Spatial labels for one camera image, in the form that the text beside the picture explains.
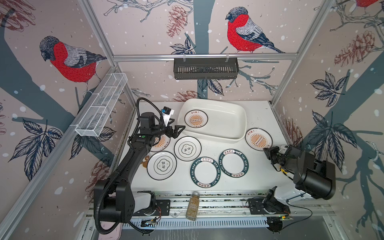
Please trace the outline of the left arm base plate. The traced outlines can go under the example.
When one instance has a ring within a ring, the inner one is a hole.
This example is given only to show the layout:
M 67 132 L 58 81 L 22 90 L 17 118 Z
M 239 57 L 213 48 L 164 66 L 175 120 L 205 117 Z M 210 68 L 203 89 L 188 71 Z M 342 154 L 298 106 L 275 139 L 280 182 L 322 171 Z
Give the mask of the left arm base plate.
M 171 208 L 170 200 L 156 200 L 156 206 L 150 210 L 140 210 L 134 213 L 135 217 L 169 216 Z

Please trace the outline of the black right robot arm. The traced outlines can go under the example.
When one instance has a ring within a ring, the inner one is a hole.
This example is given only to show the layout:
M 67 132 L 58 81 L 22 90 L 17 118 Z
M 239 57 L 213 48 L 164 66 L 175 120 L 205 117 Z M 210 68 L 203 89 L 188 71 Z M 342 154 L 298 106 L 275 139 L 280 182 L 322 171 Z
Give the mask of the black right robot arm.
M 333 163 L 316 160 L 313 154 L 289 145 L 264 148 L 271 165 L 281 166 L 281 171 L 293 174 L 295 188 L 314 199 L 331 199 L 336 191 L 336 167 Z

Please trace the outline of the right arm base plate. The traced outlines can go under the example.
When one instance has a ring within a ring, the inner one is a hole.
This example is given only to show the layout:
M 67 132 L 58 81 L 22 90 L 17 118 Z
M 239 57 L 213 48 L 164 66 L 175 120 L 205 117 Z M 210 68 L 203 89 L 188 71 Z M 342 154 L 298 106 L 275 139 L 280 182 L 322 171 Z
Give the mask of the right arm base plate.
M 251 215 L 289 215 L 291 213 L 288 205 L 285 205 L 274 198 L 247 199 L 246 207 L 250 209 Z

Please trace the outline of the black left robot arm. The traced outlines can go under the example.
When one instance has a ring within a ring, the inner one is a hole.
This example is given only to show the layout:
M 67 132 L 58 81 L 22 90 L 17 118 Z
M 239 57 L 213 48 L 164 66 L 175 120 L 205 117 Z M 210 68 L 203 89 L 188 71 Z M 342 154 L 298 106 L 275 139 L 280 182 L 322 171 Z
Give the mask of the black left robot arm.
M 105 180 L 94 186 L 94 219 L 98 232 L 111 233 L 120 223 L 130 223 L 138 211 L 156 211 L 156 197 L 151 191 L 134 193 L 131 188 L 133 178 L 161 136 L 176 139 L 185 126 L 172 126 L 174 110 L 163 108 L 160 116 L 146 112 L 138 117 L 137 126 L 128 139 L 129 151 L 116 170 Z

